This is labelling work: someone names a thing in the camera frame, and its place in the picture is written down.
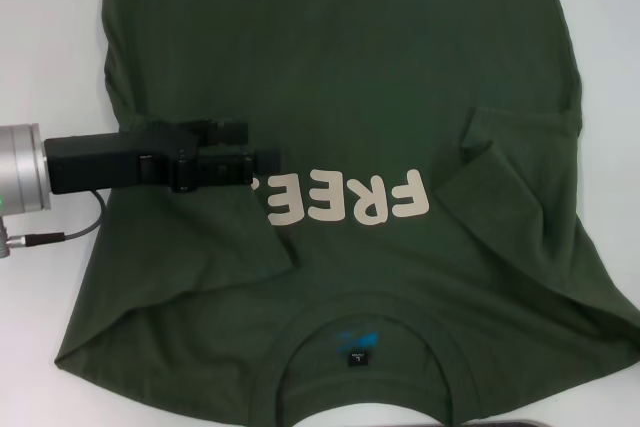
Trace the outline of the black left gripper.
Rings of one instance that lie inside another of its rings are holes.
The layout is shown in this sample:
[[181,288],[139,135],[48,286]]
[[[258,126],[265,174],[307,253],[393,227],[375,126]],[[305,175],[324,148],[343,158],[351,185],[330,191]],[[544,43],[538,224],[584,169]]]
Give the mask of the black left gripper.
[[51,192],[165,186],[175,193],[205,187],[251,185],[280,172],[276,149],[199,155],[204,145],[245,145],[246,122],[199,120],[152,122],[117,133],[50,138],[44,141]]

